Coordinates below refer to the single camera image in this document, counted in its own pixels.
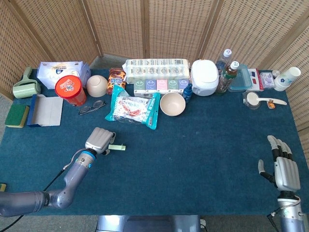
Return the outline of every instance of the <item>orange item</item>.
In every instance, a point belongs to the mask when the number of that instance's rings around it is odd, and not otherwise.
[[[111,95],[114,85],[120,86],[124,89],[126,87],[126,82],[124,81],[125,76],[126,73],[123,69],[118,68],[110,69],[110,75],[108,77],[106,93]]]
[[[64,76],[58,80],[55,92],[74,106],[81,106],[87,99],[81,80],[73,75]]]

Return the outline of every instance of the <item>plastic spoon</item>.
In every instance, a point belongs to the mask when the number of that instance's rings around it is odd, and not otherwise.
[[[287,105],[285,101],[279,100],[279,99],[273,99],[273,98],[259,98],[259,96],[256,93],[250,92],[247,95],[247,101],[249,104],[256,106],[259,104],[260,101],[273,101],[275,104],[280,105]]]

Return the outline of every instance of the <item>food package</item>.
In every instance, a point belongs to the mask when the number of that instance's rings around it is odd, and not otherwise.
[[[112,89],[115,85],[122,87],[123,89],[126,87],[126,82],[124,78],[126,73],[123,69],[113,68],[110,69],[110,75],[108,77],[107,83],[107,94],[112,94]]]
[[[87,63],[82,61],[70,62],[41,62],[37,78],[47,87],[55,89],[57,81],[67,75],[74,75],[81,79],[83,87],[86,87],[91,71]]]
[[[156,129],[160,93],[154,93],[152,98],[131,97],[120,86],[114,86],[112,91],[111,112],[105,117],[108,121],[121,121],[133,124],[145,124],[150,129]]]
[[[122,66],[126,72],[126,82],[136,80],[189,79],[189,62],[186,59],[127,59]]]

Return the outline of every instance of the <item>white rice cooker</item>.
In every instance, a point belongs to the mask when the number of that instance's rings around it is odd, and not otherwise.
[[[209,96],[216,91],[219,74],[211,60],[199,59],[191,67],[192,91],[199,96]]]

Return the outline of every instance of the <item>red container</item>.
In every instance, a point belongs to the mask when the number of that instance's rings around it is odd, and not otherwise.
[[[64,76],[55,85],[56,94],[74,106],[81,106],[87,97],[82,82],[77,76]]]

